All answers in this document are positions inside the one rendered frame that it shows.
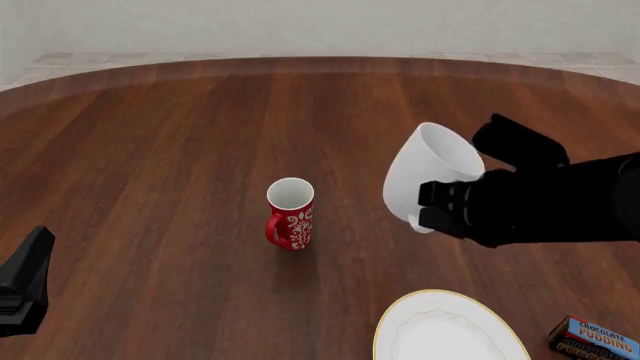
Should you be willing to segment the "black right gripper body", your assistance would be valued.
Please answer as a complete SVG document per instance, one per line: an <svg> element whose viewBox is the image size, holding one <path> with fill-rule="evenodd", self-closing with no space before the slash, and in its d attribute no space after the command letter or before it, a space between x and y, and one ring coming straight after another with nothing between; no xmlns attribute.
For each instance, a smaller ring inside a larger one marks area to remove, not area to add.
<svg viewBox="0 0 640 360"><path fill-rule="evenodd" d="M514 179L509 170L490 170L467 190L468 237L485 248L507 244L513 225Z"/></svg>

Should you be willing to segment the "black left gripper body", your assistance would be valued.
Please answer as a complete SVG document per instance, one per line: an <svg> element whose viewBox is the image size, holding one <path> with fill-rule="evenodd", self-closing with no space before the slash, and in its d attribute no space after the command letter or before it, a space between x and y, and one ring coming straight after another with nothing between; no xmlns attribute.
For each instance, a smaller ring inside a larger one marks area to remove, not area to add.
<svg viewBox="0 0 640 360"><path fill-rule="evenodd" d="M34 335L48 310L47 293L32 296L0 289L0 337Z"/></svg>

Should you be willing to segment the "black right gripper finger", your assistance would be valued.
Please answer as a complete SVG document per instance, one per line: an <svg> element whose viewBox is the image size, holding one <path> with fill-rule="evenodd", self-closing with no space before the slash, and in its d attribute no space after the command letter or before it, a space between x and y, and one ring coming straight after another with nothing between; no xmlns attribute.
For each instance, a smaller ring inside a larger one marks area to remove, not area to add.
<svg viewBox="0 0 640 360"><path fill-rule="evenodd" d="M418 204L420 206L455 208L463 206L467 202L468 192L468 182L425 182L419 188Z"/></svg>
<svg viewBox="0 0 640 360"><path fill-rule="evenodd" d="M454 212L423 207L419 214L419 225L455 238L469 238L471 235L466 207Z"/></svg>

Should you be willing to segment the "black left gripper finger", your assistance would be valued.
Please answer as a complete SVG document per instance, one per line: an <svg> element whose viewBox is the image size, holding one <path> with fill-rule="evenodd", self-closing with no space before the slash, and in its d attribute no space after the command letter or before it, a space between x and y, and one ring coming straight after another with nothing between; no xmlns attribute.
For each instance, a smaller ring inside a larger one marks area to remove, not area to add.
<svg viewBox="0 0 640 360"><path fill-rule="evenodd" d="M37 226L0 266L0 296L19 296L25 301L47 301L47 275L55 236Z"/></svg>

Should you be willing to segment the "white plate with gold rim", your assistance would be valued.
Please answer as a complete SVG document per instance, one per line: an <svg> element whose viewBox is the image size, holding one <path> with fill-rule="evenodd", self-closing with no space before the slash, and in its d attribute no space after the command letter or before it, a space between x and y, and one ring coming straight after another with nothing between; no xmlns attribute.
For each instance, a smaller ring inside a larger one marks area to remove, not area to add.
<svg viewBox="0 0 640 360"><path fill-rule="evenodd" d="M380 318L372 360L531 360L508 324L482 303L448 290L397 299Z"/></svg>

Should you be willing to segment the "red mug with white pattern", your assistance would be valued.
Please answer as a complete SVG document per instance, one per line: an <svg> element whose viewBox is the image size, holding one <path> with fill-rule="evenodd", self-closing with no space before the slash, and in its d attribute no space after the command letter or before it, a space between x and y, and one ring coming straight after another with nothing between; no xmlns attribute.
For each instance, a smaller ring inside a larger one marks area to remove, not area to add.
<svg viewBox="0 0 640 360"><path fill-rule="evenodd" d="M266 197L271 216L266 222L268 242L300 251L311 242L314 188L304 179L288 177L269 186Z"/></svg>

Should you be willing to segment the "chocolate pudding box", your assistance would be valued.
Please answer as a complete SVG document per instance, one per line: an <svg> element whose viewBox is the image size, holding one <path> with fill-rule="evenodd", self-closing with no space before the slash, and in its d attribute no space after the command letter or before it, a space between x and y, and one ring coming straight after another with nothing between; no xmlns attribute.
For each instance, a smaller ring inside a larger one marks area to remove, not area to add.
<svg viewBox="0 0 640 360"><path fill-rule="evenodd" d="M551 350L572 360L640 360L640 343L578 317L565 317L550 333Z"/></svg>

